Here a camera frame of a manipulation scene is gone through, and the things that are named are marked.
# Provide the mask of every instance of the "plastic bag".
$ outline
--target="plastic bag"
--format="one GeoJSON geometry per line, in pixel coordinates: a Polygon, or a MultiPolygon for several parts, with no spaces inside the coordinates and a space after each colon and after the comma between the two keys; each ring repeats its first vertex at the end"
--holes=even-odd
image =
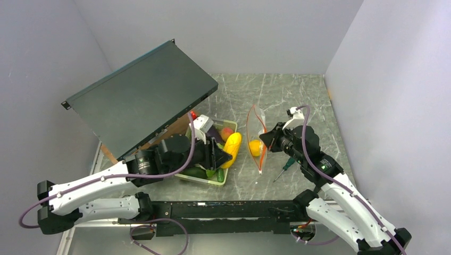
{"type": "Polygon", "coordinates": [[[249,112],[247,113],[246,119],[247,151],[249,152],[250,157],[255,162],[259,174],[262,174],[263,172],[263,167],[268,151],[265,144],[260,140],[258,136],[266,132],[267,130],[265,125],[265,113],[258,106],[252,105],[249,112]]]}

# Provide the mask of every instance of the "cable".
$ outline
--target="cable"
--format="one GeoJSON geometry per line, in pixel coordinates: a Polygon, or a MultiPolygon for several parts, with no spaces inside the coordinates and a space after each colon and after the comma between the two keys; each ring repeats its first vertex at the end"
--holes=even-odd
{"type": "Polygon", "coordinates": [[[306,224],[299,225],[298,228],[306,228],[312,221],[313,221],[313,219],[309,219],[306,224]]]}
{"type": "MultiPolygon", "coordinates": [[[[329,175],[327,175],[327,174],[323,173],[322,171],[320,171],[315,166],[315,164],[312,162],[310,157],[308,156],[307,147],[305,145],[305,131],[306,131],[306,128],[307,128],[308,117],[310,116],[310,106],[309,105],[301,105],[301,106],[297,107],[296,110],[299,110],[299,109],[302,109],[302,108],[307,108],[307,113],[305,114],[305,118],[304,118],[304,124],[302,126],[301,141],[302,141],[302,151],[303,151],[303,153],[305,155],[305,158],[307,159],[308,164],[313,168],[313,170],[315,170],[315,172],[317,172],[319,175],[321,175],[321,177],[325,178],[328,181],[331,181],[331,182],[335,183],[336,185],[342,187],[344,190],[349,192],[349,194],[352,194],[353,191],[350,188],[348,188],[347,186],[345,186],[341,182],[335,180],[334,178],[331,178],[329,175]]],[[[371,207],[360,196],[356,195],[354,197],[368,210],[368,212],[370,212],[370,214],[373,216],[373,218],[376,220],[376,222],[379,224],[379,226],[381,226],[381,228],[385,228],[385,225],[382,223],[382,221],[379,219],[379,217],[376,215],[376,213],[371,209],[371,207]]],[[[403,246],[398,242],[398,240],[396,240],[396,238],[390,233],[390,231],[386,230],[385,233],[393,240],[393,242],[396,244],[396,246],[401,251],[401,253],[403,255],[407,255],[407,253],[404,250],[403,246]]]]}
{"type": "MultiPolygon", "coordinates": [[[[144,178],[144,179],[159,179],[159,178],[165,178],[165,177],[169,177],[172,176],[174,174],[178,174],[180,172],[182,172],[189,164],[189,162],[191,161],[191,159],[193,158],[193,154],[194,154],[194,143],[195,143],[195,137],[194,137],[194,124],[193,124],[193,117],[191,116],[191,114],[188,113],[188,118],[189,118],[189,123],[191,124],[191,148],[189,149],[189,154],[188,154],[188,158],[186,159],[186,162],[177,170],[175,170],[174,172],[171,173],[167,173],[167,174],[157,174],[157,175],[140,175],[140,174],[114,174],[114,175],[107,175],[107,176],[103,176],[103,178],[105,180],[107,179],[111,179],[111,178],[120,178],[120,177],[127,177],[127,178],[144,178]]],[[[90,184],[96,183],[98,181],[100,181],[102,179],[102,177],[87,181],[85,183],[79,184],[77,186],[74,186],[72,188],[69,188],[67,190],[61,191],[60,194],[64,195],[67,194],[69,192],[72,192],[74,190],[83,188],[85,186],[88,186],[90,184]]],[[[46,197],[44,199],[41,199],[39,201],[37,201],[36,203],[34,203],[32,206],[30,206],[28,209],[26,209],[19,217],[19,225],[23,228],[39,228],[39,225],[27,225],[23,222],[23,219],[25,218],[25,215],[27,215],[27,213],[29,211],[31,211],[33,208],[35,208],[36,206],[39,206],[42,203],[45,203],[49,200],[52,200],[56,198],[56,194],[55,195],[50,195],[49,197],[46,197]]]]}
{"type": "MultiPolygon", "coordinates": [[[[180,228],[183,230],[183,232],[185,233],[185,236],[186,236],[185,246],[183,247],[183,249],[182,249],[182,251],[181,251],[180,253],[177,253],[177,255],[182,255],[182,254],[186,251],[186,249],[188,248],[188,239],[189,239],[189,237],[188,237],[188,231],[186,231],[186,228],[183,227],[183,225],[180,224],[178,221],[173,220],[173,219],[152,219],[152,220],[148,220],[148,221],[146,221],[146,222],[137,222],[137,223],[147,223],[147,224],[151,224],[151,223],[155,223],[155,222],[164,222],[164,221],[174,222],[175,224],[179,225],[179,227],[180,227],[180,228]]],[[[138,228],[143,228],[143,227],[152,228],[152,227],[149,226],[149,225],[139,225],[139,226],[136,226],[136,227],[132,228],[132,229],[130,230],[130,239],[131,239],[131,241],[132,241],[134,244],[136,244],[137,246],[143,248],[144,250],[146,250],[146,251],[148,251],[148,252],[151,252],[151,253],[153,253],[153,254],[155,254],[155,255],[161,255],[161,254],[159,254],[159,253],[157,253],[157,252],[151,250],[149,247],[147,247],[147,246],[145,246],[145,245],[142,245],[141,243],[139,243],[138,241],[136,241],[135,239],[133,239],[133,232],[134,232],[136,229],[138,229],[138,228]]]]}
{"type": "Polygon", "coordinates": [[[311,243],[311,242],[309,242],[309,241],[302,240],[299,236],[295,236],[292,232],[291,232],[291,236],[294,237],[294,239],[296,239],[296,242],[297,242],[297,243],[298,243],[299,241],[302,241],[302,242],[304,242],[304,244],[307,244],[307,245],[316,245],[316,246],[331,244],[331,243],[335,242],[336,240],[338,240],[338,238],[339,238],[339,236],[336,235],[334,238],[332,238],[332,239],[330,239],[330,240],[328,240],[328,241],[325,241],[325,242],[311,243]]]}
{"type": "Polygon", "coordinates": [[[276,211],[283,211],[284,213],[293,213],[294,212],[294,210],[283,210],[283,209],[279,209],[279,208],[276,208],[276,207],[269,207],[268,208],[268,210],[269,209],[274,209],[274,210],[276,210],[276,211]]]}

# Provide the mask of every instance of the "screwdriver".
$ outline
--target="screwdriver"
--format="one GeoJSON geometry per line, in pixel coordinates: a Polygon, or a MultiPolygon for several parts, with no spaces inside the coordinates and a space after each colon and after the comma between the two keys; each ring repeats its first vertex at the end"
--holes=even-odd
{"type": "Polygon", "coordinates": [[[295,162],[296,162],[295,159],[290,157],[290,158],[288,159],[287,163],[285,164],[285,166],[282,167],[282,172],[279,174],[279,176],[277,176],[277,178],[276,178],[273,182],[276,182],[277,179],[278,179],[278,178],[279,178],[286,170],[288,170],[288,168],[289,168],[292,164],[294,164],[295,162]]]}

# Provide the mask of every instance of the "green basket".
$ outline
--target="green basket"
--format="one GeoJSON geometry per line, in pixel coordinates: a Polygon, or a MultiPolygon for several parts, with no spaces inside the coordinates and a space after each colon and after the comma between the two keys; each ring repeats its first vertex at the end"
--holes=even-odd
{"type": "MultiPolygon", "coordinates": [[[[221,131],[223,128],[231,128],[233,131],[237,132],[238,124],[235,121],[220,120],[217,118],[211,118],[211,120],[213,121],[213,125],[218,130],[218,132],[221,131]]],[[[191,129],[188,129],[186,131],[186,136],[191,138],[191,129]]],[[[209,185],[215,185],[215,186],[223,186],[226,183],[228,173],[229,173],[229,169],[228,168],[224,169],[224,181],[223,182],[216,181],[217,180],[216,174],[214,174],[212,177],[210,177],[208,179],[196,178],[196,177],[192,177],[192,176],[188,176],[188,175],[184,175],[184,174],[176,174],[175,177],[185,180],[185,181],[189,181],[189,182],[197,182],[197,183],[203,183],[203,184],[209,184],[209,185]]]]}

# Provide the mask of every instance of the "wooden board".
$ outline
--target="wooden board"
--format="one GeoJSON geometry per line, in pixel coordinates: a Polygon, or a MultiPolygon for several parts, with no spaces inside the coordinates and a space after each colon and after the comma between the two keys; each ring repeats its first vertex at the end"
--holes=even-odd
{"type": "MultiPolygon", "coordinates": [[[[188,129],[189,119],[188,116],[185,114],[183,117],[176,120],[174,123],[169,125],[166,129],[166,133],[161,135],[155,142],[152,144],[146,143],[145,145],[141,146],[139,150],[145,150],[148,149],[150,146],[155,145],[159,143],[161,140],[168,138],[169,136],[173,134],[185,134],[188,129]]],[[[108,148],[102,144],[100,146],[100,150],[102,150],[103,154],[113,163],[116,164],[118,161],[116,158],[111,154],[111,152],[108,150],[108,148]]]]}

